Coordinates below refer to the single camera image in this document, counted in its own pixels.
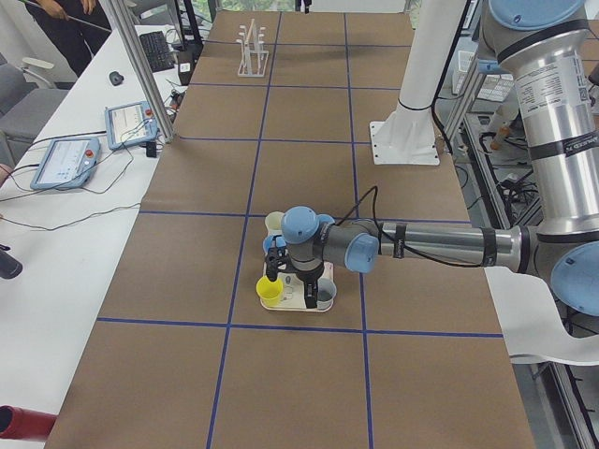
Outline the black computer mouse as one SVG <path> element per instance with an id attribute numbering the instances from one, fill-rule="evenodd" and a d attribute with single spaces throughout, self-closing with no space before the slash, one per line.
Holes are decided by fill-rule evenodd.
<path id="1" fill-rule="evenodd" d="M 113 86 L 119 86 L 124 82 L 124 76 L 118 71 L 112 71 L 109 73 L 109 80 Z"/>

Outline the yellow plastic cup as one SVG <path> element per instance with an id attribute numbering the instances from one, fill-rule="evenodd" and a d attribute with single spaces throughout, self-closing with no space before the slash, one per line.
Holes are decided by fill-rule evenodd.
<path id="1" fill-rule="evenodd" d="M 280 279 L 271 281 L 267 276 L 262 276 L 256 282 L 256 293 L 261 302 L 267 307 L 277 306 L 284 292 L 284 284 Z"/>

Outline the far blue teach pendant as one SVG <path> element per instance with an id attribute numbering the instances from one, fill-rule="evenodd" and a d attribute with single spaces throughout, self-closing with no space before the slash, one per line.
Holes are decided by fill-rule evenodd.
<path id="1" fill-rule="evenodd" d="M 157 121 L 147 101 L 106 108 L 104 116 L 108 146 L 112 151 L 153 141 L 157 137 Z"/>

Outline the white chair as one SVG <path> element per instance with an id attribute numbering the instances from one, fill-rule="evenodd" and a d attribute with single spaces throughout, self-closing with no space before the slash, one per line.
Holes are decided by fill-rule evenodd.
<path id="1" fill-rule="evenodd" d="M 508 268 L 484 271 L 512 364 L 598 364 L 598 337 L 576 338 L 566 332 L 544 281 Z"/>

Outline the pale green plastic cup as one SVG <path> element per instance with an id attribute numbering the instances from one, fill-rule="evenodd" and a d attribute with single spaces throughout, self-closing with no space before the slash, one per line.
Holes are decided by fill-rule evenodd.
<path id="1" fill-rule="evenodd" d="M 265 226 L 269 235 L 278 235 L 282 232 L 282 219 L 284 217 L 282 211 L 273 211 L 265 217 Z"/>

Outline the red cylinder bottle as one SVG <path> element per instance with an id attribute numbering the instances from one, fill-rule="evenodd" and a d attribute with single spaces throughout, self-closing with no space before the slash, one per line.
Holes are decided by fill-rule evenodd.
<path id="1" fill-rule="evenodd" d="M 1 438 L 45 442 L 51 434 L 56 418 L 57 416 L 51 413 L 2 405 Z"/>

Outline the light blue plastic cup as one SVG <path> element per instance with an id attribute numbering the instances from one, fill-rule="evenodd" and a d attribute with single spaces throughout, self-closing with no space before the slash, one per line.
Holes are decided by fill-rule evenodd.
<path id="1" fill-rule="evenodd" d="M 268 235 L 264 238 L 262 247 L 264 254 L 284 254 L 286 242 L 282 235 Z"/>

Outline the grey plastic cup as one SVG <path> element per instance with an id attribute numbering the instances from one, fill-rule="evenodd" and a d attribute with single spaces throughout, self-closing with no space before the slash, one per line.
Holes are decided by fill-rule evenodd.
<path id="1" fill-rule="evenodd" d="M 337 287 L 334 281 L 327 278 L 321 278 L 317 284 L 317 309 L 319 311 L 325 311 L 329 309 L 337 295 Z"/>

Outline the near blue teach pendant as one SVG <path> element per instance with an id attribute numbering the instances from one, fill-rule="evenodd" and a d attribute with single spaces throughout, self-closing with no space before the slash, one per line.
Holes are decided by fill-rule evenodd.
<path id="1" fill-rule="evenodd" d="M 56 138 L 30 183 L 35 191 L 82 187 L 94 174 L 100 154 L 98 138 Z"/>

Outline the black water bottle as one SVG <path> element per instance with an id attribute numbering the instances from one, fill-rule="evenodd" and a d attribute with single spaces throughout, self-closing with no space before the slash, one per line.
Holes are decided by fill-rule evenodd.
<path id="1" fill-rule="evenodd" d="M 0 249 L 0 277 L 2 279 L 13 279 L 22 273 L 22 263 L 11 256 L 9 248 L 2 245 Z"/>

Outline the black keyboard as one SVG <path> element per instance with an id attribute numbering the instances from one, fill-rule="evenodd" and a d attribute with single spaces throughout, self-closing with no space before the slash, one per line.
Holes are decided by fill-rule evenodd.
<path id="1" fill-rule="evenodd" d="M 153 73 L 175 66 L 166 37 L 161 31 L 141 34 L 139 41 Z"/>

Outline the blue teach pendant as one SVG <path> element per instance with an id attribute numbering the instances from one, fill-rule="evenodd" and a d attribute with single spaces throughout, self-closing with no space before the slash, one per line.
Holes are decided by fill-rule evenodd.
<path id="1" fill-rule="evenodd" d="M 104 116 L 108 146 L 112 151 L 153 141 L 157 137 L 157 121 L 147 101 L 106 108 Z"/>
<path id="2" fill-rule="evenodd" d="M 30 183 L 35 191 L 82 187 L 94 174 L 100 154 L 98 138 L 56 138 Z"/>

